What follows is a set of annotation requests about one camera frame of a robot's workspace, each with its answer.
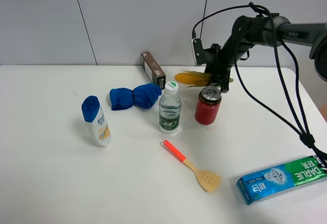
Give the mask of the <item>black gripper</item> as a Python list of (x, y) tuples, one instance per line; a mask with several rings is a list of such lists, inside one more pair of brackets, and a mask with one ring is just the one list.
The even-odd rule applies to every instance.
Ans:
[(233, 54), (235, 45), (226, 43), (224, 46), (212, 44), (210, 48), (205, 48), (206, 57), (205, 73), (210, 73), (209, 86), (220, 87), (222, 93), (229, 91), (230, 69), (233, 67)]

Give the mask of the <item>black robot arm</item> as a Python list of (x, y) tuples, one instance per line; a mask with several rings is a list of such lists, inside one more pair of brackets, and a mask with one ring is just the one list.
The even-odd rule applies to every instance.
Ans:
[(223, 92), (227, 92), (225, 79), (234, 62), (255, 45), (279, 47), (283, 42), (309, 46), (309, 58), (314, 60), (315, 70), (326, 80), (326, 23), (290, 23), (278, 14), (273, 14), (272, 18), (238, 17), (225, 44), (194, 51), (195, 63), (206, 64), (214, 82), (221, 84)]

